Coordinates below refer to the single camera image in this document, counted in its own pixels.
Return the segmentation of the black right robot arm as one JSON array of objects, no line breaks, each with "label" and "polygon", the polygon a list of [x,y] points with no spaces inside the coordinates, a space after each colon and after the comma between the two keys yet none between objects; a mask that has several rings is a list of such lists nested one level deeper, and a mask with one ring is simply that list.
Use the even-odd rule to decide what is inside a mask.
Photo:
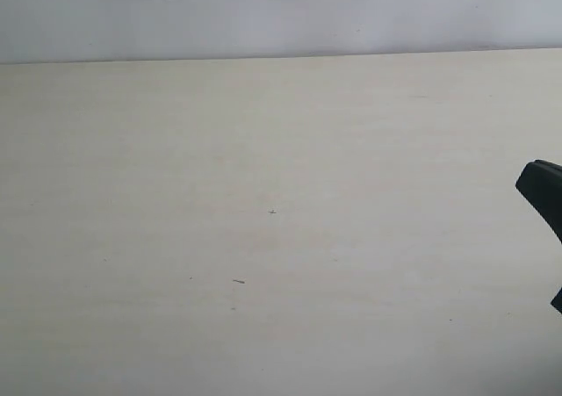
[{"label": "black right robot arm", "polygon": [[515,188],[544,219],[561,241],[561,166],[544,160],[529,162]]}]

